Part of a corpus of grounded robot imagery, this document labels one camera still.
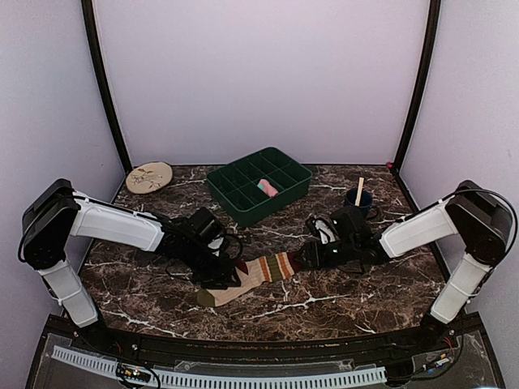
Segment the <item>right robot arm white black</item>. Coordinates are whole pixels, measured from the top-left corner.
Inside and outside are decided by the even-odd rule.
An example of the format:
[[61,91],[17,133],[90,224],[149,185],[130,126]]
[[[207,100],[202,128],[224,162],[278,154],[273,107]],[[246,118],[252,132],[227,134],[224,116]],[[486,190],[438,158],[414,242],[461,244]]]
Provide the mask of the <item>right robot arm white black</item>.
[[459,259],[444,256],[445,285],[421,318],[414,345],[430,352],[442,342],[449,324],[508,256],[518,238],[518,213],[503,195],[471,180],[423,209],[372,229],[353,206],[335,211],[326,240],[306,243],[297,260],[302,268],[324,270],[352,261],[382,265],[423,246],[457,247]]

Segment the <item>green compartment tray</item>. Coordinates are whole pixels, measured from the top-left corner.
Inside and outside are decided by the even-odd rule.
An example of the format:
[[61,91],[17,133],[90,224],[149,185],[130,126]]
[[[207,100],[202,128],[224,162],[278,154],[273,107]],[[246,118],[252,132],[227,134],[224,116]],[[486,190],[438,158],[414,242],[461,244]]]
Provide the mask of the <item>green compartment tray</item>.
[[312,171],[276,147],[266,147],[207,175],[212,197],[242,227],[294,203],[309,191]]

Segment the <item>beige striped sock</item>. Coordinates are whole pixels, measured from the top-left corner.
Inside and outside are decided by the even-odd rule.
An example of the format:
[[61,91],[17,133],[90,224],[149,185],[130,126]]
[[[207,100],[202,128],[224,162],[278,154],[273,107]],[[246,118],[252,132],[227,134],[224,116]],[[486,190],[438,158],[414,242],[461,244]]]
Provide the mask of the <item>beige striped sock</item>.
[[227,289],[200,289],[196,296],[197,302],[203,307],[223,306],[262,284],[287,280],[302,270],[302,264],[297,257],[297,252],[282,252],[252,261],[239,261],[235,268],[240,281],[239,286]]

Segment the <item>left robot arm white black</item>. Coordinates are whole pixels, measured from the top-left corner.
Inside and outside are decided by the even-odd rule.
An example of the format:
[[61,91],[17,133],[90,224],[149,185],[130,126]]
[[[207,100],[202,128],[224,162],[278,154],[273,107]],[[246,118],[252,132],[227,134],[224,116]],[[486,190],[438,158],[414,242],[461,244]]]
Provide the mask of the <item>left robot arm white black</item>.
[[204,289],[238,287],[235,257],[227,253],[227,234],[205,207],[189,217],[132,211],[75,191],[58,179],[24,212],[18,260],[37,271],[82,338],[97,353],[114,347],[114,334],[99,322],[101,313],[67,259],[69,237],[133,246],[176,259],[191,269]]

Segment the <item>pink patterned sock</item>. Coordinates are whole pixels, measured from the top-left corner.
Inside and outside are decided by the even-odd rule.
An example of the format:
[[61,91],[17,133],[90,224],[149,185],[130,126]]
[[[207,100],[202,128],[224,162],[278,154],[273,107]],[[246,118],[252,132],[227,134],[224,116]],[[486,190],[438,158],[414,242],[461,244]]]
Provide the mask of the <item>pink patterned sock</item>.
[[261,189],[269,198],[273,198],[278,195],[278,190],[276,187],[265,178],[259,180],[257,187]]

